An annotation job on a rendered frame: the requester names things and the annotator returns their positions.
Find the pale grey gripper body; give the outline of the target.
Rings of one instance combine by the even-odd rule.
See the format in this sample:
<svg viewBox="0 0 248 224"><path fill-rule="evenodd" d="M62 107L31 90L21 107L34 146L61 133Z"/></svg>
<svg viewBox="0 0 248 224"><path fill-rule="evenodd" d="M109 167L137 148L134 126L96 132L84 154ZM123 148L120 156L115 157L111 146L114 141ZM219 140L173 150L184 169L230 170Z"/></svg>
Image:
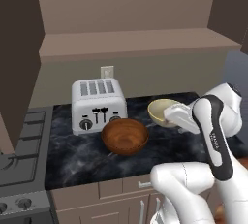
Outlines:
<svg viewBox="0 0 248 224"><path fill-rule="evenodd" d="M164 118L167 122L179 126L184 131L198 134L200 129L192 117L192 110L184 104L174 104L164 109Z"/></svg>

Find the dark brown cabinet door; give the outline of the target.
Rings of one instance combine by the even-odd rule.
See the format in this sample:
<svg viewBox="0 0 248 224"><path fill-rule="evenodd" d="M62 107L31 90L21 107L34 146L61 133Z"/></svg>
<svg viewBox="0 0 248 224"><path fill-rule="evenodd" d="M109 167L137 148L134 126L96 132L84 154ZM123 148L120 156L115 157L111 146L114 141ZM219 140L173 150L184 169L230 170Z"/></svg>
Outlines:
<svg viewBox="0 0 248 224"><path fill-rule="evenodd" d="M207 27L239 43L248 55L248 0L213 0Z"/></svg>
<svg viewBox="0 0 248 224"><path fill-rule="evenodd" d="M11 154L40 71L39 0L0 0L0 152Z"/></svg>

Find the wide taupe base cabinet door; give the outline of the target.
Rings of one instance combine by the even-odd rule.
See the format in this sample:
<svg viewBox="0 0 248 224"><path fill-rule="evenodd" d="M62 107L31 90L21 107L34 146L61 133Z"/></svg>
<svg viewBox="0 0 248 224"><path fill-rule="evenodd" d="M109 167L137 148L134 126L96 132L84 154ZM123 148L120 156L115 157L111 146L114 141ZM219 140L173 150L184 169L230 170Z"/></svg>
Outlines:
<svg viewBox="0 0 248 224"><path fill-rule="evenodd" d="M58 210L59 224L128 224L129 200Z"/></svg>

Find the cream yellow bowl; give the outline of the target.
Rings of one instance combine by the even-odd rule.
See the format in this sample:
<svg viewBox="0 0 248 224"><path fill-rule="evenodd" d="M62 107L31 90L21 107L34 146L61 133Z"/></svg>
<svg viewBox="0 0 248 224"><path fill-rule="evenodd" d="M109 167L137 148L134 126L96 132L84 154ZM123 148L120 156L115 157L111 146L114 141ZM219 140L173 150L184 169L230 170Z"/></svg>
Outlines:
<svg viewBox="0 0 248 224"><path fill-rule="evenodd" d="M173 99L157 99L148 105L147 111L155 124L165 128L173 128L175 124L164 119L164 109L174 104L177 104L177 101Z"/></svg>

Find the brown wooden bowl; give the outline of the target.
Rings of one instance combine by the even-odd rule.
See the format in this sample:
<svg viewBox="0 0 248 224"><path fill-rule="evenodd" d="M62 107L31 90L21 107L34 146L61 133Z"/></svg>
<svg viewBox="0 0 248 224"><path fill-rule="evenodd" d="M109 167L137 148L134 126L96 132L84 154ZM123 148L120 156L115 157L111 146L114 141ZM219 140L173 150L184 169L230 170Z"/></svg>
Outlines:
<svg viewBox="0 0 248 224"><path fill-rule="evenodd" d="M123 118L108 123L101 133L101 138L111 152L129 156L145 147L149 132L141 122Z"/></svg>

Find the white four-slot toaster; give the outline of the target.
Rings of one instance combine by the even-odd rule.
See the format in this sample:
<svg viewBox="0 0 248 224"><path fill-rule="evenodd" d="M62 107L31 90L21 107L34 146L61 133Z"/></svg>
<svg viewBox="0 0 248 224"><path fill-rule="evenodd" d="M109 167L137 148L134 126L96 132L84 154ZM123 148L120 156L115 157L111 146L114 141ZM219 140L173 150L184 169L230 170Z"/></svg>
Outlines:
<svg viewBox="0 0 248 224"><path fill-rule="evenodd" d="M127 117L127 103L116 79L77 80L73 83L74 135L101 132L111 120Z"/></svg>

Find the narrow taupe drawer front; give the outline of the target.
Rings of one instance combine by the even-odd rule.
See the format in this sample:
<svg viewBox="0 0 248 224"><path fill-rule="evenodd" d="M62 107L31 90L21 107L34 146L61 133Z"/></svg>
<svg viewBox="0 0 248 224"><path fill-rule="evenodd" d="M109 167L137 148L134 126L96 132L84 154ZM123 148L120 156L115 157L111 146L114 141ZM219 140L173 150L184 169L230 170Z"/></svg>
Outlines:
<svg viewBox="0 0 248 224"><path fill-rule="evenodd" d="M113 179L99 183L99 196L101 199L119 195L122 193L122 179Z"/></svg>

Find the wide taupe drawer front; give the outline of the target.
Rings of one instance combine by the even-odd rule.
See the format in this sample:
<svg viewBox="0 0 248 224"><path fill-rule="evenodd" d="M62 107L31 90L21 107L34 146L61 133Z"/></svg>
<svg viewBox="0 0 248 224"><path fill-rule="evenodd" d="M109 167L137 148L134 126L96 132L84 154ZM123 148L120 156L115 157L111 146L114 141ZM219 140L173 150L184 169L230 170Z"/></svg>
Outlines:
<svg viewBox="0 0 248 224"><path fill-rule="evenodd" d="M99 200L99 184L90 183L50 191L55 208L65 210L94 205Z"/></svg>

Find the grey gas hob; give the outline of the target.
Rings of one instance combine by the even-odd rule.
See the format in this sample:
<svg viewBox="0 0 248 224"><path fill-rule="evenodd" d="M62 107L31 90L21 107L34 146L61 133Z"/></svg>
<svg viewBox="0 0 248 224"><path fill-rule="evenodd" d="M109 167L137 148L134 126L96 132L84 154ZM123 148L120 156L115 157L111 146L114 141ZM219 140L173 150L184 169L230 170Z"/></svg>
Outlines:
<svg viewBox="0 0 248 224"><path fill-rule="evenodd" d="M0 224L55 224L45 190L52 110L29 109L15 153L0 152L0 203L7 204ZM24 198L32 201L27 210L17 205Z"/></svg>

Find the white wall outlet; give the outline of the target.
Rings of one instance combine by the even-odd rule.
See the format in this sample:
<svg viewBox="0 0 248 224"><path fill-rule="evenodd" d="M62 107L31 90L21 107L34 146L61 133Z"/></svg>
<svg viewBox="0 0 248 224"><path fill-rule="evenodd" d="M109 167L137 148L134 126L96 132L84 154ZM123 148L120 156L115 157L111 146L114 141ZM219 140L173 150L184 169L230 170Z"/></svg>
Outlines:
<svg viewBox="0 0 248 224"><path fill-rule="evenodd" d="M101 67L101 78L109 79L114 75L114 67L113 66L102 66Z"/></svg>

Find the taupe wall cabinet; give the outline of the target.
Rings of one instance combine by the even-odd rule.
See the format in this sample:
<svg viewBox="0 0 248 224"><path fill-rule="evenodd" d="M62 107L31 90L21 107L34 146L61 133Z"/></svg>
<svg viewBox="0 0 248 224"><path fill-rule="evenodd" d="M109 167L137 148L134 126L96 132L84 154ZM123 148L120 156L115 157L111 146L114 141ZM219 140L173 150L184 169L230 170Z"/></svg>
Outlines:
<svg viewBox="0 0 248 224"><path fill-rule="evenodd" d="M39 0L43 62L228 50L208 27L213 0Z"/></svg>

